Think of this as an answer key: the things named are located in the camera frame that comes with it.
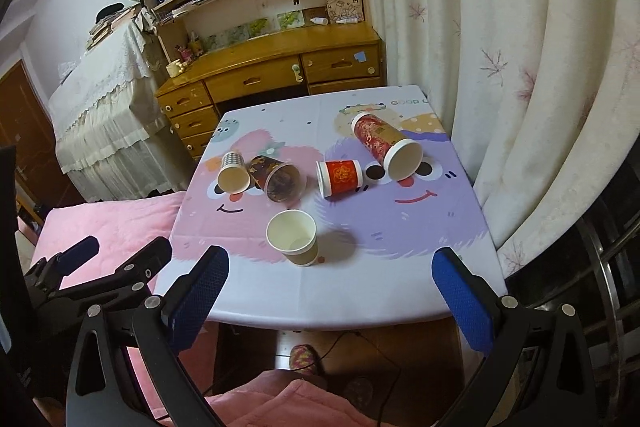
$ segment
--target purple cartoon monster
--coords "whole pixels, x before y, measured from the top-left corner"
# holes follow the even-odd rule
[[[325,153],[326,160],[358,160],[364,183],[356,193],[318,197],[324,223],[390,259],[455,250],[484,236],[484,216],[446,134],[402,132],[420,141],[424,156],[417,172],[401,182],[391,181],[356,139],[342,139]]]

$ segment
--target black cable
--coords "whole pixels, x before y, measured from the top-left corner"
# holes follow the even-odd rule
[[[327,352],[320,357],[318,360],[309,363],[307,365],[304,365],[303,367],[299,367],[297,369],[293,369],[293,371],[301,371],[302,369],[306,369],[307,367],[311,367],[312,365],[316,365],[319,362],[322,362],[322,360],[324,360],[329,353],[332,352],[332,350],[334,350],[334,347],[337,346],[338,342],[340,342],[340,340],[345,336],[345,335],[355,335],[356,337],[360,337],[361,339],[363,339],[364,341],[366,341],[371,347],[373,347],[380,356],[382,356],[383,359],[385,359],[388,363],[390,363],[391,365],[393,365],[398,372],[396,373],[396,377],[394,378],[394,381],[391,383],[391,385],[389,386],[389,390],[386,392],[386,396],[385,399],[382,401],[382,404],[380,404],[380,412],[378,413],[378,421],[376,423],[377,427],[380,427],[382,424],[382,415],[383,412],[385,410],[386,404],[389,401],[389,399],[391,399],[391,395],[393,394],[393,391],[396,387],[396,384],[398,383],[398,380],[400,380],[400,375],[402,373],[402,367],[400,367],[400,365],[398,365],[396,362],[394,362],[393,360],[391,360],[388,356],[386,356],[382,351],[380,351],[378,349],[378,346],[376,346],[376,344],[374,344],[373,342],[371,342],[367,337],[365,337],[362,333],[360,333],[359,331],[343,331],[342,333],[340,333],[340,335],[338,335],[338,337],[334,340],[334,343],[331,345],[331,347],[327,350]],[[211,391],[213,389],[214,385],[210,385],[208,388],[206,388],[202,394],[205,395],[207,394],[209,391]],[[168,414],[165,414],[164,416],[161,416],[160,418],[156,418],[156,421],[161,421],[161,420],[165,420],[169,418]]]

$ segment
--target blue gripper pad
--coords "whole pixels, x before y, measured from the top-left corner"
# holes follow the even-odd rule
[[[177,355],[193,346],[200,328],[229,275],[229,256],[222,247],[209,247],[196,266],[169,288],[165,310],[167,341]]]
[[[71,275],[84,263],[95,257],[100,244],[93,235],[88,235],[79,243],[58,254],[56,270],[60,275]]]
[[[497,295],[484,279],[469,272],[450,248],[436,250],[431,274],[469,346],[487,357],[500,320]]]

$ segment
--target wooden door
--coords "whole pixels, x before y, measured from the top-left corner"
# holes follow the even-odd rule
[[[19,61],[0,79],[0,145],[16,146],[16,176],[52,208],[83,203],[56,158],[56,140]]]

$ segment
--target cartoon tablecloth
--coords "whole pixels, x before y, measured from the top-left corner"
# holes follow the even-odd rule
[[[362,110],[418,140],[423,162],[393,182],[353,136]],[[292,208],[318,224],[319,262],[298,267],[265,239],[268,221],[285,210],[257,187],[220,190],[224,153],[246,162],[259,154],[292,162],[307,175]],[[321,198],[316,161],[353,158],[364,184]],[[172,261],[160,272],[163,293],[209,245],[229,253],[228,280],[211,320],[281,330],[347,329],[434,319],[448,308],[431,278],[431,257],[452,247],[498,295],[506,292],[487,225],[452,144],[417,86],[334,92],[226,113],[200,160],[171,235]]]

